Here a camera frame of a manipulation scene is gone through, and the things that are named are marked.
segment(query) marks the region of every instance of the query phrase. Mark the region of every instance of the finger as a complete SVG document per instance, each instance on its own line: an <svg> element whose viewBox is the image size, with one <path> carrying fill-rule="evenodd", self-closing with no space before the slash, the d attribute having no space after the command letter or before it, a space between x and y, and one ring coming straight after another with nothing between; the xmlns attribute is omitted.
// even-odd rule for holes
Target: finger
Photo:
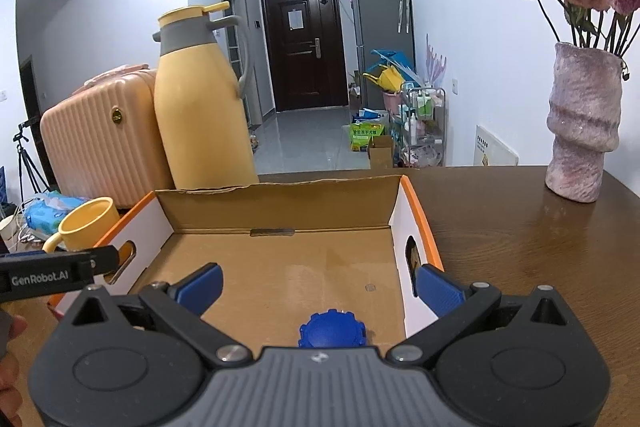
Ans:
<svg viewBox="0 0 640 427"><path fill-rule="evenodd" d="M12 387L0 393L0 410L7 418L13 418L22 405L20 392Z"/></svg>
<svg viewBox="0 0 640 427"><path fill-rule="evenodd" d="M15 315L9 330L9 340L12 341L15 337L19 337L25 329L27 329L27 319L21 315Z"/></svg>
<svg viewBox="0 0 640 427"><path fill-rule="evenodd" d="M11 388L15 381L18 380L19 371L18 359L15 358L13 353L7 353L0 360L0 390Z"/></svg>

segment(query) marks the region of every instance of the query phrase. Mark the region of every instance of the metal rack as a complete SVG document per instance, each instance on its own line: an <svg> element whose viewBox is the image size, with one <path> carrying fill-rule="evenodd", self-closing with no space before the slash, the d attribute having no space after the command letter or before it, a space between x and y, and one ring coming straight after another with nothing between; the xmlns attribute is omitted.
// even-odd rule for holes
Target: metal rack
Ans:
<svg viewBox="0 0 640 427"><path fill-rule="evenodd" d="M399 115L393 115L392 136L398 160L405 167L442 167L447 147L447 95L444 89L402 86ZM411 113L416 115L414 132Z"/></svg>

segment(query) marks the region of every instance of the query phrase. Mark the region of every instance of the pink textured vase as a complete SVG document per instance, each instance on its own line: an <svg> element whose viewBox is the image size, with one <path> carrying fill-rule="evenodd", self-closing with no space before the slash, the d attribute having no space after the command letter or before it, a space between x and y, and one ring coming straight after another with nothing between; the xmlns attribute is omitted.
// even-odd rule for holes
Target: pink textured vase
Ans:
<svg viewBox="0 0 640 427"><path fill-rule="evenodd" d="M602 50L556 44L554 87L546 119L556 135L546 186L593 203L600 195L604 154L618 148L622 60Z"/></svg>

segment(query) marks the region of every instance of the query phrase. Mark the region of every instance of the pink suitcase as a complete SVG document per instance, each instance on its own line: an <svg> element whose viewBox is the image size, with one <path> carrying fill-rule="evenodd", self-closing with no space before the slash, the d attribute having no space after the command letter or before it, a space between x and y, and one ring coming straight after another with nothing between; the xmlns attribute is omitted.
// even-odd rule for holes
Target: pink suitcase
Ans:
<svg viewBox="0 0 640 427"><path fill-rule="evenodd" d="M155 70L122 66L87 81L42 116L40 129L60 191L113 198L130 208L173 188L154 111Z"/></svg>

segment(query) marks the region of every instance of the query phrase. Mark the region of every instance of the yellow mug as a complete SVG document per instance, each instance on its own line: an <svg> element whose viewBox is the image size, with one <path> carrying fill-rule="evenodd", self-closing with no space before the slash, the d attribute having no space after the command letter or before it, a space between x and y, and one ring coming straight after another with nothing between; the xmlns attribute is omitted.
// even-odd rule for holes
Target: yellow mug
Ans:
<svg viewBox="0 0 640 427"><path fill-rule="evenodd" d="M68 251L93 248L119 220L120 214L111 198L87 201L60 222L58 231L47 239L42 249L51 253L62 241Z"/></svg>

